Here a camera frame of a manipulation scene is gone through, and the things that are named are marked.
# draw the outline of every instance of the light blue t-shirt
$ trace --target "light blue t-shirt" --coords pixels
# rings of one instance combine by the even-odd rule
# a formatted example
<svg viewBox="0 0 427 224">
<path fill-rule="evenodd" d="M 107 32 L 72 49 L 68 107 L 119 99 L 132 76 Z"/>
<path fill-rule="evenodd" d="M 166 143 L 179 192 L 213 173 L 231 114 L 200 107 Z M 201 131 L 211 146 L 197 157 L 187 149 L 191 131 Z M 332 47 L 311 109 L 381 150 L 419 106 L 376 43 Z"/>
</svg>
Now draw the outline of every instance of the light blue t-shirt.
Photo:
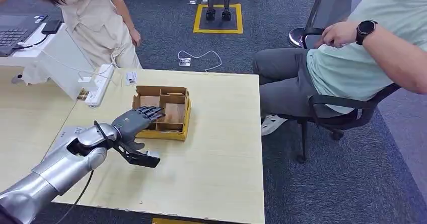
<svg viewBox="0 0 427 224">
<path fill-rule="evenodd" d="M 348 18 L 350 21 L 369 19 L 427 50 L 427 0 L 362 0 Z M 317 92 L 322 95 L 367 101 L 392 83 L 363 46 L 356 43 L 340 49 L 322 45 L 310 50 L 307 68 Z M 352 110 L 329 107 L 340 113 Z"/>
</svg>

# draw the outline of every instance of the power strip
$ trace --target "power strip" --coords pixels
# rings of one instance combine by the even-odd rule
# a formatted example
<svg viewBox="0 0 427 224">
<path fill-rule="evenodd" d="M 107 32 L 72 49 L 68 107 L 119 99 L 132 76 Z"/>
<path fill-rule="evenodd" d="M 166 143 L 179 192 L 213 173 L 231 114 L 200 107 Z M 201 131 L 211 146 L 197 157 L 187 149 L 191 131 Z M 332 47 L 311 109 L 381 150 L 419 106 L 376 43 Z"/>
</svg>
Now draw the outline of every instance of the power strip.
<svg viewBox="0 0 427 224">
<path fill-rule="evenodd" d="M 114 66 L 110 64 L 103 64 L 98 70 L 98 73 L 101 72 L 103 72 L 100 74 L 101 76 L 95 77 L 95 84 L 98 89 L 96 91 L 89 92 L 85 100 L 85 103 L 90 107 L 97 107 L 101 104 L 102 98 L 107 90 L 108 83 L 110 82 L 108 79 L 111 79 L 113 76 Z"/>
</svg>

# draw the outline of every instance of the light wood table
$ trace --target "light wood table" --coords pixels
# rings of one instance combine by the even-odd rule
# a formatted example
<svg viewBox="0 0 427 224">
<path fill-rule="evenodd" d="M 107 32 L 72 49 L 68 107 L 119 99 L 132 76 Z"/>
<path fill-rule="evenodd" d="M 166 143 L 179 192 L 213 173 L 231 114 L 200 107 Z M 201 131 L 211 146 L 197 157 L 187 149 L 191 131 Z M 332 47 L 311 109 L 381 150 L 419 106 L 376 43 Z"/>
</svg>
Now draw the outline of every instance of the light wood table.
<svg viewBox="0 0 427 224">
<path fill-rule="evenodd" d="M 139 70 L 138 85 L 187 87 L 187 140 L 144 139 L 161 161 L 150 169 L 109 151 L 80 205 L 240 223 L 264 223 L 258 77 Z M 114 80 L 119 76 L 114 73 Z M 77 102 L 65 126 L 111 123 L 131 108 L 135 86 L 110 83 L 101 106 Z M 73 203 L 87 176 L 56 202 Z"/>
<path fill-rule="evenodd" d="M 22 71 L 0 66 L 0 191 L 40 163 L 75 104 L 52 81 L 12 84 Z"/>
</svg>

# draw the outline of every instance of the robotic arm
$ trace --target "robotic arm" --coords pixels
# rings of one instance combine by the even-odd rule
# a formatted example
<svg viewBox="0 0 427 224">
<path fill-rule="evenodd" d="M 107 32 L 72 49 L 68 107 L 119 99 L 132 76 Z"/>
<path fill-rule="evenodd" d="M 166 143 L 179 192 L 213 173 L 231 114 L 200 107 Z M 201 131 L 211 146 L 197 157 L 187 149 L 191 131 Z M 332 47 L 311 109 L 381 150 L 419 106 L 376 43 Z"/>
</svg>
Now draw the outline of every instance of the robotic arm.
<svg viewBox="0 0 427 224">
<path fill-rule="evenodd" d="M 157 107 L 129 110 L 112 124 L 94 122 L 94 126 L 73 135 L 54 149 L 31 173 L 0 193 L 0 223 L 29 224 L 36 214 L 56 196 L 72 186 L 107 158 L 111 148 L 130 164 L 155 168 L 160 161 L 156 153 L 137 149 L 135 136 L 155 120 L 164 117 Z"/>
</svg>

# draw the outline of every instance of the laptop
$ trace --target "laptop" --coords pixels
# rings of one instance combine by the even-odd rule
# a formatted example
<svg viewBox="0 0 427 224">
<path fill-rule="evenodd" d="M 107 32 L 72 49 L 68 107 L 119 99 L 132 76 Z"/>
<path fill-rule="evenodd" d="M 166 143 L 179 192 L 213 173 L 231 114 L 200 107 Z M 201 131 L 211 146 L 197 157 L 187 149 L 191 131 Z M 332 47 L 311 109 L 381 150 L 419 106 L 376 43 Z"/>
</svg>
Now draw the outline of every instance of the laptop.
<svg viewBox="0 0 427 224">
<path fill-rule="evenodd" d="M 11 55 L 19 42 L 24 42 L 47 15 L 0 14 L 0 57 Z"/>
</svg>

